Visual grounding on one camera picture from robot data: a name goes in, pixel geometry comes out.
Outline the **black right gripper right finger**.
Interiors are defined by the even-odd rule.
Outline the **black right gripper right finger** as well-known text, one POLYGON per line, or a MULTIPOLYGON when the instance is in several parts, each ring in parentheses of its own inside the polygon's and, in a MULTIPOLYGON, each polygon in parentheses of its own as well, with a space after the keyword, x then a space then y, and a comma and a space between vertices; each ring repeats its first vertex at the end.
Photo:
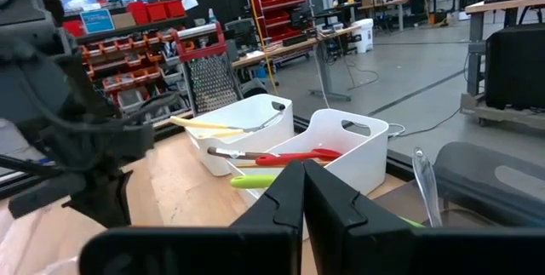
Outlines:
POLYGON ((411 274, 411 225, 314 161, 306 171, 304 212, 317 272, 411 274))

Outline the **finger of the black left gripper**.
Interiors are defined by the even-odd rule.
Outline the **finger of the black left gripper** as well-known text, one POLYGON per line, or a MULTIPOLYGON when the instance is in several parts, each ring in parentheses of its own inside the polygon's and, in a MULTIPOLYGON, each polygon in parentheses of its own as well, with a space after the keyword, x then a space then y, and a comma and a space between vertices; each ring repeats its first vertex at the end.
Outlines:
POLYGON ((105 228, 130 226, 127 185, 132 174, 118 169, 87 177, 84 189, 72 194, 67 206, 105 228))
POLYGON ((86 180, 80 174, 63 174, 14 195, 8 204, 11 215, 18 219, 46 207, 64 197, 81 192, 86 180))

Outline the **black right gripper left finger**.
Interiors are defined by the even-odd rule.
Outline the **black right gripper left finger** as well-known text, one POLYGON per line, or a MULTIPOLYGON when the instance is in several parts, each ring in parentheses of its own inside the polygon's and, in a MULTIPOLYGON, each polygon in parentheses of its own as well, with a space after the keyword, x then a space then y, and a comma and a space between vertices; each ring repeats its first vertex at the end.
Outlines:
POLYGON ((232 258, 235 274, 301 272, 304 186, 303 162, 290 162, 229 226, 238 233, 232 258))

